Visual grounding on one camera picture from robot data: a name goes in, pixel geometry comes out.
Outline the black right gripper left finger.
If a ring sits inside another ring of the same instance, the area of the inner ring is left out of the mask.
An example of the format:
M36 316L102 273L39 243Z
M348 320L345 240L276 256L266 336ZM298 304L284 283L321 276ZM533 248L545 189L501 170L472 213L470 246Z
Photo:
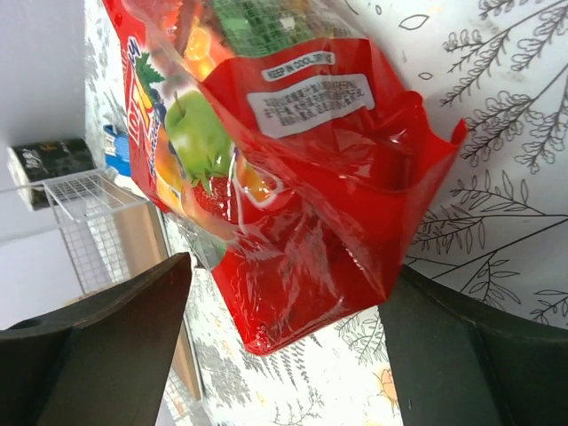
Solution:
M1 333L3 425L153 425L192 279L178 253Z

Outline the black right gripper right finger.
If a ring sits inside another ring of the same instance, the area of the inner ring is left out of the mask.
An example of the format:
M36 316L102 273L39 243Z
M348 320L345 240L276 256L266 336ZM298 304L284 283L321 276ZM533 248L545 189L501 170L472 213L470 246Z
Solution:
M379 307L405 425L565 425L567 332L404 267Z

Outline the red fruit candy bag corner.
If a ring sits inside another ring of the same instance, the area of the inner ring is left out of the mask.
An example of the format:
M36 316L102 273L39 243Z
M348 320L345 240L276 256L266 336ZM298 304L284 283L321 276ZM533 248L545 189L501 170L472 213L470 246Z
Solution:
M134 182L220 252L264 356L384 302L467 135L337 1L107 1Z

